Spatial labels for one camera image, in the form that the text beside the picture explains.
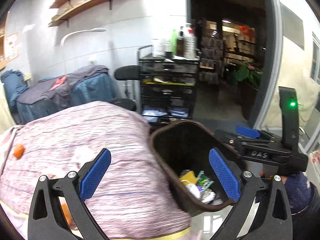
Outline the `right hand in blue sleeve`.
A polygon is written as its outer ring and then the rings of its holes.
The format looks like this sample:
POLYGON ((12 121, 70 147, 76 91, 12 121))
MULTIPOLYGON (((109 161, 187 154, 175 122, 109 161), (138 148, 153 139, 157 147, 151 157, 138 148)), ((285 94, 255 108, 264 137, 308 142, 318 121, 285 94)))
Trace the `right hand in blue sleeve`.
POLYGON ((291 214, 303 211, 310 204, 313 195, 307 176, 299 172, 288 177, 280 176, 280 178, 285 186, 291 214))

